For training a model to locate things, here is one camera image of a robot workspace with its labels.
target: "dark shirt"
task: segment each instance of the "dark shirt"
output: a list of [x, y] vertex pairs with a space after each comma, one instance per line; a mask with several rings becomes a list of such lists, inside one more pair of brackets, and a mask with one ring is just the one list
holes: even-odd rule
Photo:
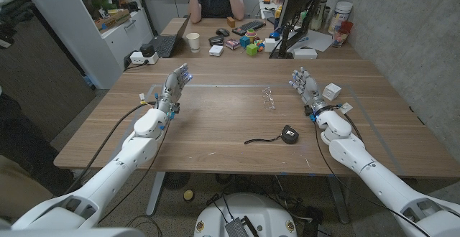
[[198, 0], [201, 4], [201, 18], [233, 17], [230, 0]]

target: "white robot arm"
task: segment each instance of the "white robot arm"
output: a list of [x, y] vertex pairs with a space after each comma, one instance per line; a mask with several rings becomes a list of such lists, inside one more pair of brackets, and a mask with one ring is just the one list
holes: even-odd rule
[[321, 97], [318, 86], [303, 68], [293, 73], [290, 84], [302, 101], [313, 109], [321, 139], [329, 145], [331, 156], [358, 174], [371, 191], [389, 209], [414, 222], [396, 216], [407, 236], [456, 236], [460, 231], [460, 205], [439, 200], [413, 190], [398, 176], [370, 155], [364, 143], [351, 132], [350, 124], [342, 119]]
[[179, 112], [181, 91], [192, 79], [187, 64], [168, 75], [156, 108], [151, 108], [134, 125], [121, 151], [82, 188], [46, 200], [24, 214], [15, 230], [85, 229], [98, 224], [106, 206], [138, 166], [157, 155], [170, 119]]

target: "gray wall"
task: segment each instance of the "gray wall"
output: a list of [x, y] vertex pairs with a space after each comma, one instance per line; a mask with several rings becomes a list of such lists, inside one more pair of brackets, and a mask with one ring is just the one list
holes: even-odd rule
[[354, 4], [354, 49], [460, 162], [460, 0], [340, 1]]

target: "table surface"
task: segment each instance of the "table surface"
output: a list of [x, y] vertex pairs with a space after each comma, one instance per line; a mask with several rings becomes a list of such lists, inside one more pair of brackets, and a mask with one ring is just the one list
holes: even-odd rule
[[[174, 19], [163, 34], [175, 34]], [[228, 28], [225, 19], [204, 19], [189, 24], [189, 32], [201, 35], [201, 51], [192, 54], [186, 43], [175, 49], [174, 58], [160, 59], [126, 71], [93, 113], [59, 153], [59, 167], [81, 168], [98, 149], [111, 128], [127, 111], [139, 104], [139, 93], [150, 100], [167, 75], [188, 63], [193, 80], [180, 99], [180, 113], [168, 130], [152, 166], [167, 172], [228, 172], [249, 174], [329, 175], [318, 150], [313, 123], [303, 115], [300, 96], [288, 85], [291, 73], [303, 66], [320, 88], [329, 83], [342, 87], [332, 103], [350, 103], [349, 112], [368, 152], [399, 176], [458, 177], [460, 165], [409, 109], [388, 81], [369, 61], [361, 60], [348, 44], [318, 52], [317, 60], [269, 60], [268, 53], [250, 57], [242, 48], [225, 48], [222, 56], [208, 55], [208, 38], [217, 28]], [[269, 28], [258, 31], [268, 35]], [[262, 90], [272, 89], [275, 110], [264, 108]], [[122, 140], [132, 132], [136, 119], [147, 111], [128, 116], [114, 132], [93, 163], [103, 167]], [[291, 125], [300, 134], [297, 144], [282, 140], [244, 145], [248, 139], [276, 137]], [[338, 175], [353, 172], [336, 162], [320, 139], [326, 161]], [[141, 166], [147, 169], [150, 164]]]

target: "paper cup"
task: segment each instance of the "paper cup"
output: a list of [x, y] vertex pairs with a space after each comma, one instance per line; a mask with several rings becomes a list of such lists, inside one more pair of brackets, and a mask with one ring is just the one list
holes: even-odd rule
[[200, 35], [198, 33], [187, 34], [187, 40], [193, 53], [200, 52]]

